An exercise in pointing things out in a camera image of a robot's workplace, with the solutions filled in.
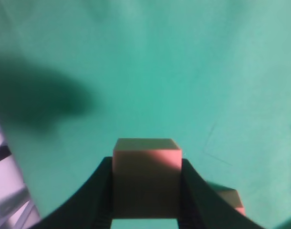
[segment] green cloth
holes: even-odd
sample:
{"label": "green cloth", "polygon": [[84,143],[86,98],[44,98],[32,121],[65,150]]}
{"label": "green cloth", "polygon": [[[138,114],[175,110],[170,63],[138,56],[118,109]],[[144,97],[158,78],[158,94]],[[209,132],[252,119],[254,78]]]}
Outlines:
{"label": "green cloth", "polygon": [[291,0],[0,0],[0,123],[43,217],[117,138],[166,137],[252,220],[281,225]]}

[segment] wooden block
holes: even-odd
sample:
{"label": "wooden block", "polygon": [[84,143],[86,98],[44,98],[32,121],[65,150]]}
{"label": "wooden block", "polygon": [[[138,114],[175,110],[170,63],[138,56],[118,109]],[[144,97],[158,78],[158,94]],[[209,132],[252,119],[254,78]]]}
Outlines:
{"label": "wooden block", "polygon": [[229,205],[245,216],[245,209],[243,207],[242,201],[237,190],[230,189],[219,191],[218,195],[224,199]]}
{"label": "wooden block", "polygon": [[114,218],[177,218],[182,150],[172,139],[120,138],[113,155]]}

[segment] cube face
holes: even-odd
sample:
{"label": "cube face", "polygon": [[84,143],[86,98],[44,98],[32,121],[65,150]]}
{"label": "cube face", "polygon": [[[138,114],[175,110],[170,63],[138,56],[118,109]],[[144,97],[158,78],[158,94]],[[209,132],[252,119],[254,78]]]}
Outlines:
{"label": "cube face", "polygon": [[113,155],[114,218],[176,218],[182,151],[171,139],[119,139]]}
{"label": "cube face", "polygon": [[229,205],[231,205],[235,210],[245,215],[245,209],[243,207],[242,201],[237,190],[230,189],[225,191],[219,191],[218,195],[225,200]]}

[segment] small pink block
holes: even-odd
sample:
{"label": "small pink block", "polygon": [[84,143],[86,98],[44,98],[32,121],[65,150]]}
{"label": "small pink block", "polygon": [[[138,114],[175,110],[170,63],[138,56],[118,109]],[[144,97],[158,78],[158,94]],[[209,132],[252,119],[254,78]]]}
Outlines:
{"label": "small pink block", "polygon": [[223,200],[225,200],[230,206],[232,206],[235,210],[237,210],[238,212],[245,216],[245,209],[237,190],[230,189],[218,191],[218,195]]}
{"label": "small pink block", "polygon": [[113,154],[114,218],[177,218],[182,150],[172,139],[121,138]]}

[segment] green surface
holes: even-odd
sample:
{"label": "green surface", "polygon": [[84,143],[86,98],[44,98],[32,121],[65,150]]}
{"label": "green surface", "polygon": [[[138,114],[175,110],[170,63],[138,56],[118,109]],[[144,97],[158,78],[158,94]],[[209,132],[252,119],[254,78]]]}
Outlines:
{"label": "green surface", "polygon": [[117,138],[167,137],[278,227],[291,221],[291,0],[0,0],[0,123],[42,216]]}

